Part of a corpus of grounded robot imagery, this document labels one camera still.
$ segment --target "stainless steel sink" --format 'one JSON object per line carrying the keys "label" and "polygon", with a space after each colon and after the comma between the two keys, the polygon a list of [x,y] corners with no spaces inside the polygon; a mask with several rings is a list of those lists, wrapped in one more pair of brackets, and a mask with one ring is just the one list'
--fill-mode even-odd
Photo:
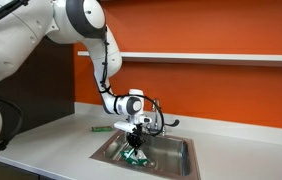
{"label": "stainless steel sink", "polygon": [[169,179],[200,180],[191,139],[169,135],[152,137],[147,134],[142,135],[142,137],[146,142],[140,149],[153,163],[150,167],[132,165],[121,157],[121,151],[131,148],[123,131],[114,134],[90,158]]}

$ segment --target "green object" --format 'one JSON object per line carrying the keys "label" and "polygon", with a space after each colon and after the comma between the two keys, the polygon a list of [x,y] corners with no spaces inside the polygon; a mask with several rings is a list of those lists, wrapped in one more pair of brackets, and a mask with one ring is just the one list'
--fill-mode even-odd
{"label": "green object", "polygon": [[109,132],[112,130],[113,128],[111,126],[95,126],[91,128],[92,132]]}
{"label": "green object", "polygon": [[134,148],[131,148],[126,151],[121,151],[120,154],[123,159],[130,164],[135,164],[138,166],[147,166],[147,164],[150,162],[144,155],[142,150],[135,150]]}

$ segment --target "countertop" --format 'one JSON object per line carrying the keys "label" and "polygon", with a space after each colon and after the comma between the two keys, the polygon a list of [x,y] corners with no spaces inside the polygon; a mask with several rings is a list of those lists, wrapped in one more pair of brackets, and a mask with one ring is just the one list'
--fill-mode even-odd
{"label": "countertop", "polygon": [[[17,135],[0,162],[53,179],[162,179],[89,158],[116,132],[91,127],[117,120],[64,117]],[[202,180],[282,180],[282,145],[173,128],[167,134],[193,140]]]}

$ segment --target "shelf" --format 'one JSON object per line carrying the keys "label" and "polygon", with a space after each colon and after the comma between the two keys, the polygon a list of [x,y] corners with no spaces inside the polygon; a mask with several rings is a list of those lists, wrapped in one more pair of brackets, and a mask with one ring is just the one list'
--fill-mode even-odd
{"label": "shelf", "polygon": [[[79,51],[79,56],[89,56]],[[282,55],[121,52],[123,61],[282,67]]]}

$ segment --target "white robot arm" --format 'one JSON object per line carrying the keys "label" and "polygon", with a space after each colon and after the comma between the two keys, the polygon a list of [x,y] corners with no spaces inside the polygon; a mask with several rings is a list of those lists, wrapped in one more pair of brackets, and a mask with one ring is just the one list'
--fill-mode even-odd
{"label": "white robot arm", "polygon": [[113,94],[109,77],[120,69],[122,59],[97,0],[0,0],[0,81],[15,73],[46,35],[59,44],[81,42],[87,47],[105,111],[128,115],[129,122],[115,127],[128,132],[130,145],[138,148],[143,143],[140,124],[151,122],[143,115],[148,98],[136,89]]}

